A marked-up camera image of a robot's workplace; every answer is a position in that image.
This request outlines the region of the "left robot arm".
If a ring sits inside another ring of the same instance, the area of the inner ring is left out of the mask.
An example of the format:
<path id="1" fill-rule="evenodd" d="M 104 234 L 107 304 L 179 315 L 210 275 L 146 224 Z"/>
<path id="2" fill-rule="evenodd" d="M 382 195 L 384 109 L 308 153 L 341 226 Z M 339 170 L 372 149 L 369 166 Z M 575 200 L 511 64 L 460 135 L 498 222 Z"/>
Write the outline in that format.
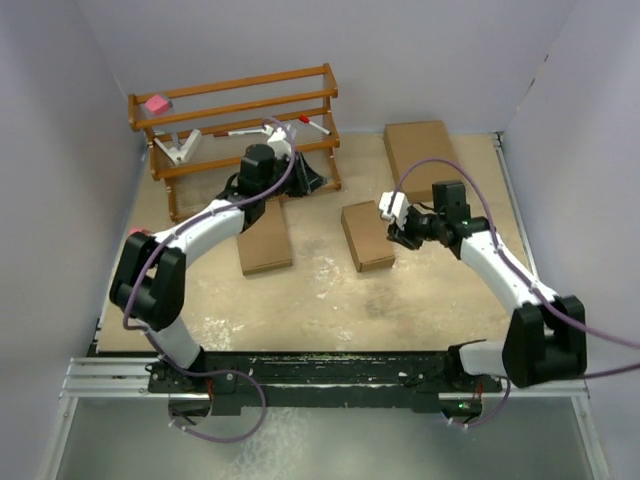
<path id="1" fill-rule="evenodd" d="M 127 237 L 109 300 L 121 310 L 123 328 L 142 332 L 173 366 L 171 381 L 182 391 L 198 390 L 206 378 L 204 350 L 181 318 L 189 267 L 256 224 L 269 200 L 305 197 L 326 183 L 301 152 L 278 154 L 271 146 L 254 144 L 246 148 L 239 170 L 199 213 L 170 229 Z"/>

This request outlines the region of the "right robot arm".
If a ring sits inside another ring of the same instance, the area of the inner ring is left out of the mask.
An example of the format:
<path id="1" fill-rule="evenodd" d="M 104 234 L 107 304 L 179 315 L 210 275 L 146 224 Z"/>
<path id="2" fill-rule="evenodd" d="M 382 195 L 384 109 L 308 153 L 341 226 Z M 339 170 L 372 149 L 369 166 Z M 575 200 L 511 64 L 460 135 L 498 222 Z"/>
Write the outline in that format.
<path id="1" fill-rule="evenodd" d="M 583 325 L 583 303 L 537 283 L 491 231 L 488 218 L 472 215 L 462 182 L 437 182 L 432 193 L 434 205 L 426 213 L 402 192 L 382 194 L 378 210 L 388 223 L 389 240 L 410 250 L 428 241 L 440 243 L 479 276 L 510 317 L 503 341 L 452 347 L 454 360 L 444 369 L 446 383 L 456 391 L 467 391 L 480 375 L 491 375 L 526 388 L 584 374 L 586 335 L 558 317 L 565 314 Z"/>

